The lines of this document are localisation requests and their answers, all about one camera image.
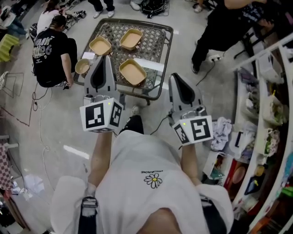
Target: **crumpled cloth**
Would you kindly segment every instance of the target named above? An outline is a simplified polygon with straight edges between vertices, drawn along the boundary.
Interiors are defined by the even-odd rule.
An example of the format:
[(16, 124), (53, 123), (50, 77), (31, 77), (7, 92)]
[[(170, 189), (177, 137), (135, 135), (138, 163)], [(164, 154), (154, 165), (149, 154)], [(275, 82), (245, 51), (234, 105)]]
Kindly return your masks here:
[(232, 130), (232, 124), (230, 119), (219, 117), (217, 122), (212, 123), (212, 133), (214, 139), (212, 141), (212, 150), (223, 150), (226, 142), (228, 142), (229, 134)]

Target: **black backpack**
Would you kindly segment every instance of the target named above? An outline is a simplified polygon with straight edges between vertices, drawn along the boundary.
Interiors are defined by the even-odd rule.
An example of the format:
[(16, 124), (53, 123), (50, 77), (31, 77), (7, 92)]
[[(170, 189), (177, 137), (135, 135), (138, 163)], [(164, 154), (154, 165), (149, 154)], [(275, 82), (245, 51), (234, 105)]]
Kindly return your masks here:
[(157, 16), (165, 11), (167, 2), (168, 0), (143, 0), (141, 11), (151, 19), (153, 16)]

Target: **yellow plastic stool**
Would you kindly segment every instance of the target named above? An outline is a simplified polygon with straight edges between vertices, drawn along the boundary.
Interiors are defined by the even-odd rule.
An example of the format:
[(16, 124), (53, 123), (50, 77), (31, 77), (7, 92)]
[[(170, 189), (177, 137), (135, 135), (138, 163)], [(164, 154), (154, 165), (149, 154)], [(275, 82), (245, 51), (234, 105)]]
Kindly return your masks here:
[(10, 49), (12, 46), (19, 45), (19, 39), (9, 34), (0, 41), (0, 62), (8, 62), (10, 60)]

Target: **person in black shirt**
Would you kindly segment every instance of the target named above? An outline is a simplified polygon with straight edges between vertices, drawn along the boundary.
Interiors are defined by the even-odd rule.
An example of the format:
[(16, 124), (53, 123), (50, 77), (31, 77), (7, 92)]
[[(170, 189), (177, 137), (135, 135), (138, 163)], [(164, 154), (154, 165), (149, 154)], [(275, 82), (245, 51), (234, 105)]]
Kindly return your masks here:
[(62, 31), (66, 18), (55, 16), (49, 28), (35, 39), (33, 47), (33, 72), (42, 87), (53, 87), (63, 81), (73, 85), (72, 72), (77, 63), (77, 46)]
[(264, 14), (262, 7), (267, 0), (219, 0), (209, 15), (207, 27), (197, 41), (192, 56), (192, 71), (198, 73), (209, 49), (226, 51), (258, 23)]

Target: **black shoe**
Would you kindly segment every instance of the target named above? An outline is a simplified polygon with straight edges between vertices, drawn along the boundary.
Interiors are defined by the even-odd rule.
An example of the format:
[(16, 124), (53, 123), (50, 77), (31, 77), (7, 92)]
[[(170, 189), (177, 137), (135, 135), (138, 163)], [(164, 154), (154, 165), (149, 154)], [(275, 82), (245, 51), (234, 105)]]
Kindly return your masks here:
[(196, 68), (193, 63), (191, 63), (191, 70), (193, 71), (194, 74), (197, 74), (200, 71), (200, 68)]

